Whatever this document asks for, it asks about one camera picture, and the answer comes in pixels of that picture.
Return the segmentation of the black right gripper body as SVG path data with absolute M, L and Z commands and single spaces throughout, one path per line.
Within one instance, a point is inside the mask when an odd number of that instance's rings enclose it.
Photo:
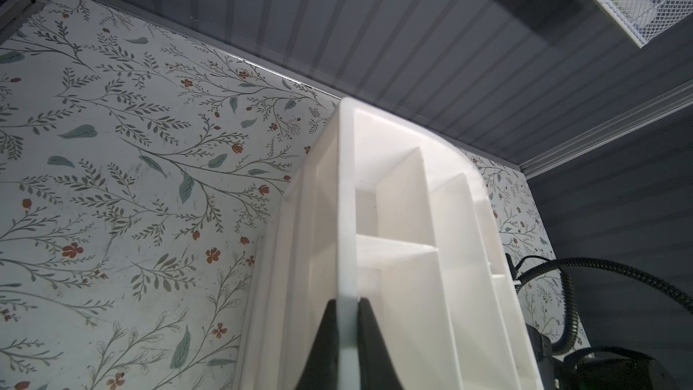
M 541 389 L 678 389 L 657 359 L 618 347 L 574 351 L 563 360 L 553 357 L 552 342 L 527 327 L 540 372 Z

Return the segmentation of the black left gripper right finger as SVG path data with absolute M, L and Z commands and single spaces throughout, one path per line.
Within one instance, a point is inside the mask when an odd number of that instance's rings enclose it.
M 357 351 L 362 390 L 403 390 L 370 301 L 361 298 L 357 313 Z

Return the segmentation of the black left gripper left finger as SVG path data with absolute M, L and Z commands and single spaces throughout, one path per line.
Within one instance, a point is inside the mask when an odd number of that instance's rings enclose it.
M 326 304 L 296 390 L 335 390 L 339 374 L 339 329 L 335 300 Z

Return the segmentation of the white desk drawer organizer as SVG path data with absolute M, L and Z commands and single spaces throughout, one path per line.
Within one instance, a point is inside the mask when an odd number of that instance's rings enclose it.
M 296 388 L 328 309 L 337 387 L 358 388 L 362 301 L 406 389 L 542 386 L 476 166 L 426 129 L 347 98 L 259 242 L 235 388 Z

